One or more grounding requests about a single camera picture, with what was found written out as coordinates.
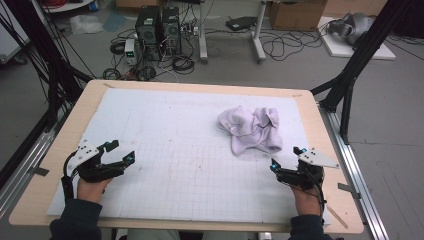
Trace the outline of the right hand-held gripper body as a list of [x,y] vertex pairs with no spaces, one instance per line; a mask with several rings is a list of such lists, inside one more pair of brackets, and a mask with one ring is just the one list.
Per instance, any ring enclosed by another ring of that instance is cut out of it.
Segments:
[[281,166],[276,179],[283,184],[300,187],[308,190],[320,185],[324,179],[324,167],[338,169],[340,165],[315,148],[306,149],[306,153],[295,155],[298,165],[295,170]]

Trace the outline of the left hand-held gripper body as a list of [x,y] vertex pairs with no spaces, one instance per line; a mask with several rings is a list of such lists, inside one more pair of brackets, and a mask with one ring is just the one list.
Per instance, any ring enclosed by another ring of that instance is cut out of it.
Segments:
[[89,183],[101,182],[124,174],[125,169],[117,167],[115,163],[103,164],[100,152],[87,140],[83,140],[77,150],[66,159],[66,180],[70,183],[79,175]]

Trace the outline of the lilac printed towel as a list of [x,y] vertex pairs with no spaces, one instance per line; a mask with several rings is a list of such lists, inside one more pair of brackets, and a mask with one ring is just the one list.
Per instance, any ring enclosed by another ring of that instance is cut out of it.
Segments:
[[260,107],[250,111],[237,106],[223,111],[217,120],[220,128],[231,135],[231,150],[235,156],[247,149],[269,154],[282,150],[283,140],[278,133],[280,118],[275,108]]

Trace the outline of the person's left hand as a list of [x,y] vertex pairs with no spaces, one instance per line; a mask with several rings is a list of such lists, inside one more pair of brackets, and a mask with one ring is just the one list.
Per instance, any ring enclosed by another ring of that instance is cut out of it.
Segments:
[[107,179],[101,182],[89,183],[80,178],[77,187],[77,198],[79,200],[99,203],[104,190],[111,182],[111,179]]

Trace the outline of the person's right hand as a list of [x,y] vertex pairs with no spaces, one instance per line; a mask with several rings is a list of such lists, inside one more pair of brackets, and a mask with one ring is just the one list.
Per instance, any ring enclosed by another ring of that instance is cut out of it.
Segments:
[[321,215],[321,205],[316,188],[303,191],[300,187],[292,186],[297,213],[303,215]]

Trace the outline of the white foam mat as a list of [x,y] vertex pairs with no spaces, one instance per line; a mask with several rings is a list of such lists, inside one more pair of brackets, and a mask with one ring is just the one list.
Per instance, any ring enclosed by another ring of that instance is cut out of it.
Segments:
[[[280,152],[232,153],[217,118],[237,106],[277,110]],[[296,214],[292,191],[270,169],[273,161],[295,168],[293,149],[308,145],[292,98],[109,89],[83,138],[95,146],[119,142],[105,163],[135,155],[107,187],[104,217],[286,224]]]

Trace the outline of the thin wooden stick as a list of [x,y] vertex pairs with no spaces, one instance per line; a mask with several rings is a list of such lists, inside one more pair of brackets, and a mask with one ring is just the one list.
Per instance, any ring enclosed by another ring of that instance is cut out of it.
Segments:
[[348,229],[349,225],[344,217],[334,210],[330,205],[326,205],[326,210],[332,215],[332,218],[338,222],[344,229]]

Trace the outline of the person's legs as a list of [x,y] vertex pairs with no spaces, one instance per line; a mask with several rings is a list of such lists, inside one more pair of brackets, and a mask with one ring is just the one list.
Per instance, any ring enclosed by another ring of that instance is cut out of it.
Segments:
[[246,232],[130,229],[127,240],[248,240]]

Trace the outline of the white power supply box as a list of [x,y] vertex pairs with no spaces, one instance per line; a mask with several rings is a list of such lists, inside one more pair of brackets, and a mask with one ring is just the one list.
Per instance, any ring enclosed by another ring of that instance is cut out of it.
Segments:
[[124,54],[128,65],[134,66],[137,64],[137,54],[134,39],[127,39],[125,41]]

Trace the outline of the white floor board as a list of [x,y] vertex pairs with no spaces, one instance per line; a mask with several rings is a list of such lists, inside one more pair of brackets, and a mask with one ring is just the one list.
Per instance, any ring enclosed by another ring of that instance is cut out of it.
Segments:
[[[319,33],[321,39],[332,57],[350,58],[354,51],[353,47],[349,45],[344,39],[339,37],[337,34],[330,34],[327,32],[328,23],[332,21],[332,17],[322,17],[318,23]],[[376,53],[372,57],[373,60],[389,60],[393,61],[396,59],[394,53],[390,49],[382,44]]]

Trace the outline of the large black computer tower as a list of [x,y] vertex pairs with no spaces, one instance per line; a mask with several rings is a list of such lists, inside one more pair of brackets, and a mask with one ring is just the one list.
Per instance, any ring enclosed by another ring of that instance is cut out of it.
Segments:
[[163,29],[158,6],[142,6],[135,24],[138,40],[148,60],[160,59],[159,45],[163,40]]

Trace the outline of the white desk leg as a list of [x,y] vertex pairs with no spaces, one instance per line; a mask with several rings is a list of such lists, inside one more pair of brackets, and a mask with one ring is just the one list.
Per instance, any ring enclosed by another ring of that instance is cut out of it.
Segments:
[[199,55],[200,60],[203,64],[208,63],[208,53],[207,53],[207,43],[206,43],[206,36],[205,36],[205,19],[206,19],[206,12],[204,10],[205,0],[200,0],[199,3]]
[[260,41],[260,33],[262,29],[262,23],[265,15],[266,10],[266,1],[260,0],[259,1],[259,8],[258,8],[258,14],[257,14],[257,20],[256,20],[256,26],[255,30],[252,32],[252,42],[254,45],[254,49],[256,50],[257,54],[257,62],[261,63],[266,59],[265,52],[262,47],[262,43]]

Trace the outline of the clear plastic bag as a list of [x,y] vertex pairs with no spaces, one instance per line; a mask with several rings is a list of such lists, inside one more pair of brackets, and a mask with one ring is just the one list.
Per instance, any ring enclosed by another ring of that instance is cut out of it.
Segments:
[[96,16],[78,15],[70,18],[70,26],[74,35],[95,34],[103,31],[103,25]]

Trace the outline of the slim black computer tower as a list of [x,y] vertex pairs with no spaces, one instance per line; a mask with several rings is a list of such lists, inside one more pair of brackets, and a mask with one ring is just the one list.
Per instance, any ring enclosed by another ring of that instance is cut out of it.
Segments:
[[178,7],[166,7],[162,12],[162,24],[164,30],[164,41],[162,46],[166,52],[173,55],[180,55],[181,33]]

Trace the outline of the large cardboard box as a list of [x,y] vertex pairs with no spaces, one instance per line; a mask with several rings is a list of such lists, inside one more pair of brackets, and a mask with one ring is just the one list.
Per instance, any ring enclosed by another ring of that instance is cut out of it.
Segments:
[[274,30],[315,31],[328,0],[273,1],[269,20]]

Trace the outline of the grey rounded machine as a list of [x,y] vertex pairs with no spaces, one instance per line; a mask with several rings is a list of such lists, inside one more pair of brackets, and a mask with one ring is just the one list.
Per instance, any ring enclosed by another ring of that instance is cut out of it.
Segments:
[[340,19],[332,20],[328,25],[330,34],[337,34],[348,44],[354,45],[374,23],[374,19],[364,13],[347,13]]

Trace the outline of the flat black device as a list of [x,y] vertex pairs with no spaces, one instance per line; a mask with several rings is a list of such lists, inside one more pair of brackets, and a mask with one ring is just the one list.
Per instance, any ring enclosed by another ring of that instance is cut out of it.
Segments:
[[240,31],[244,29],[249,29],[250,27],[256,24],[256,17],[239,17],[235,19],[230,19],[226,22],[226,26],[232,31]]

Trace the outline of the aluminium rail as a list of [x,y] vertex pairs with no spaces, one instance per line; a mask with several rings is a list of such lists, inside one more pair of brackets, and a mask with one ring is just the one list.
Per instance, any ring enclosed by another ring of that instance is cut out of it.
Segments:
[[68,115],[68,112],[60,110],[57,120],[50,123],[48,113],[45,113],[0,170],[0,219],[5,217],[18,195],[35,175],[29,170],[32,167],[41,167],[41,162]]
[[347,176],[349,191],[355,202],[359,205],[359,214],[363,225],[371,234],[373,240],[390,240],[353,149],[350,144],[344,142],[339,133],[341,121],[336,113],[327,112],[322,108],[319,108],[319,112],[326,124],[330,138],[335,143],[334,149],[339,156],[342,169]]

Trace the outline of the black metal frame stand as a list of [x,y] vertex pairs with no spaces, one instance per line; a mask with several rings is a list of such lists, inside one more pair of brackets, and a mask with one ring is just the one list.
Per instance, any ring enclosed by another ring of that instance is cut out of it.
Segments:
[[355,82],[412,2],[413,0],[387,0],[343,70],[332,80],[311,90],[313,95],[329,91],[319,102],[319,106],[327,112],[335,113],[338,104],[343,101],[339,135],[347,145]]
[[47,128],[51,129],[58,122],[60,108],[66,103],[74,105],[81,96],[80,81],[88,83],[93,77],[73,67],[60,53],[31,0],[0,0],[0,6],[9,9],[42,59],[40,62],[31,56],[31,50],[24,45],[12,23],[0,14],[0,24],[24,50],[39,79],[48,85],[46,119]]

